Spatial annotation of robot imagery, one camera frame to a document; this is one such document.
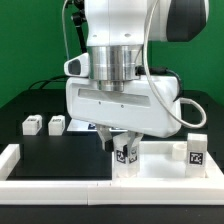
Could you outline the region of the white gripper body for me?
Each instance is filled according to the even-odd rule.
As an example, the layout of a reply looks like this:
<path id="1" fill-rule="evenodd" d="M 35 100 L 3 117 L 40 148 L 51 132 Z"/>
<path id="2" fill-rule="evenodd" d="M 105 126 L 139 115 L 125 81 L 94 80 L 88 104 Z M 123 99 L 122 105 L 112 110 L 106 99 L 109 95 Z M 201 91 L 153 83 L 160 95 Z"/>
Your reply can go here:
<path id="1" fill-rule="evenodd" d="M 90 57 L 84 53 L 64 64 L 67 111 L 72 119 L 166 138 L 181 124 L 154 96 L 145 77 L 124 83 L 122 92 L 102 91 L 91 80 Z"/>

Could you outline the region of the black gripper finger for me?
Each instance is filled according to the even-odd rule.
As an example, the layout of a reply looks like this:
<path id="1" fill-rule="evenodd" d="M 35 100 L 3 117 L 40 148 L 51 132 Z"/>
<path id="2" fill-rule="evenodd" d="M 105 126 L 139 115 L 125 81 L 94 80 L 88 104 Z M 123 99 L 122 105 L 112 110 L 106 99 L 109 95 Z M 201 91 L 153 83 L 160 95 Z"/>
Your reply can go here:
<path id="1" fill-rule="evenodd" d="M 128 132 L 127 149 L 129 157 L 132 157 L 137 154 L 137 148 L 142 138 L 143 138 L 142 133 L 132 131 Z"/>
<path id="2" fill-rule="evenodd" d="M 104 151 L 113 151 L 114 141 L 113 141 L 113 136 L 110 132 L 110 128 L 108 126 L 97 124 L 96 130 L 102 142 L 102 149 Z"/>

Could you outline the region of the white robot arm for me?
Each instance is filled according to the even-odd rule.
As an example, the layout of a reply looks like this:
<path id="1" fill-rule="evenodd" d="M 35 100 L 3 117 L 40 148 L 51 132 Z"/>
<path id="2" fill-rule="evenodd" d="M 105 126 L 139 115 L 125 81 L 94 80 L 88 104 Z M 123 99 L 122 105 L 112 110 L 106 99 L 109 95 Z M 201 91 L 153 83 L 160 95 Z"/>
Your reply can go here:
<path id="1" fill-rule="evenodd" d="M 182 104 L 200 106 L 180 96 L 175 75 L 149 67 L 148 43 L 192 40 L 206 26 L 208 0 L 77 0 L 77 6 L 88 25 L 87 49 L 64 64 L 67 110 L 96 125 L 104 150 L 118 145 L 112 127 L 127 131 L 118 138 L 134 156 L 145 135 L 165 138 L 205 125 L 205 113 L 198 124 L 181 119 Z"/>

